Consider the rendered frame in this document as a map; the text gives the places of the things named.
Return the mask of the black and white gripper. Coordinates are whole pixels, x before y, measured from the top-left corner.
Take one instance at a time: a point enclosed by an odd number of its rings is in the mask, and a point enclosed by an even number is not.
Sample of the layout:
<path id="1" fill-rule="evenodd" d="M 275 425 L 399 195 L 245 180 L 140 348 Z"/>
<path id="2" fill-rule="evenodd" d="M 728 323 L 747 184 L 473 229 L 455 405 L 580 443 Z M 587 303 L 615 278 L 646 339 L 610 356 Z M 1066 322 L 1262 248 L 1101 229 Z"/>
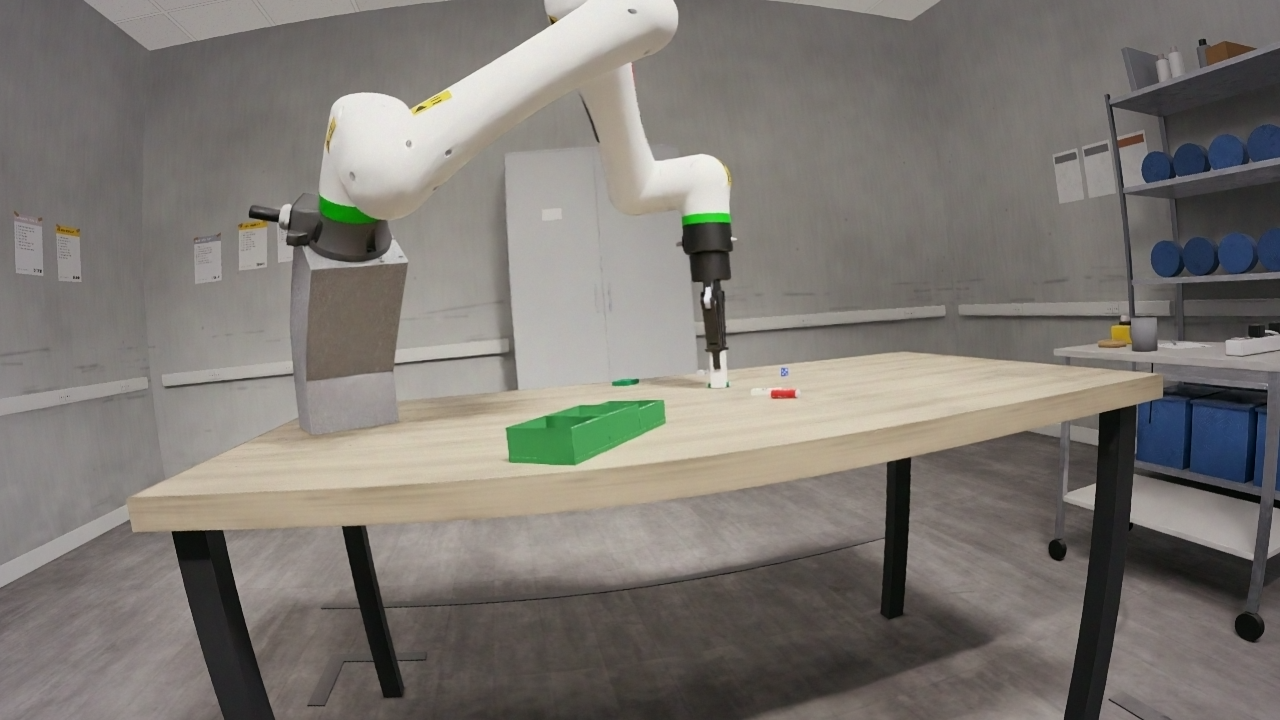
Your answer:
<path id="1" fill-rule="evenodd" d="M 727 345 L 726 299 L 724 291 L 721 291 L 721 279 L 731 279 L 730 252 L 704 252 L 689 258 L 691 281 L 703 282 L 700 304 L 707 334 L 705 352 L 709 352 L 710 360 L 710 388 L 726 387 L 728 380 L 724 350 L 730 350 L 730 347 L 724 347 Z"/>

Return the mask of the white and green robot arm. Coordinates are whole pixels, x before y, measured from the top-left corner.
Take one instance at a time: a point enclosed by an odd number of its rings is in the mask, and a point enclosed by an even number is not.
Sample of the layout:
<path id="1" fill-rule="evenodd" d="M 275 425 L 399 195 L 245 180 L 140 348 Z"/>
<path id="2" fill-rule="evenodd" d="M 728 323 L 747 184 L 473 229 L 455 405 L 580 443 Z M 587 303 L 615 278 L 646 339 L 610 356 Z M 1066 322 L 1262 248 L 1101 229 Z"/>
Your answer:
<path id="1" fill-rule="evenodd" d="M 680 211 L 675 246 L 686 255 L 732 252 L 730 172 L 708 155 L 654 161 L 637 106 L 632 61 L 673 38 L 675 1 L 588 1 L 544 0 L 550 27 L 416 108 L 381 94 L 338 99 L 319 195 L 282 210 L 252 205 L 250 218 L 279 223 L 285 245 L 308 243 L 323 258 L 381 258 L 388 220 L 417 210 L 477 152 L 577 88 L 611 204 L 630 217 Z"/>

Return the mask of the green rack of labelled bins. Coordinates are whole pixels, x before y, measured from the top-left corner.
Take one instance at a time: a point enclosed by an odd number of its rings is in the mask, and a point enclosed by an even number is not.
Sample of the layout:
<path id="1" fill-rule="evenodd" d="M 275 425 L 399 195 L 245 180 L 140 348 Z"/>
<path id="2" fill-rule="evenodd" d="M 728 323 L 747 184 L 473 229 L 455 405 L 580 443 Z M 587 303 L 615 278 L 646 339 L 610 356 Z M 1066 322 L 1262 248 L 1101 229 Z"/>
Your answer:
<path id="1" fill-rule="evenodd" d="M 664 400 L 577 405 L 506 427 L 509 462 L 576 466 L 664 424 Z"/>

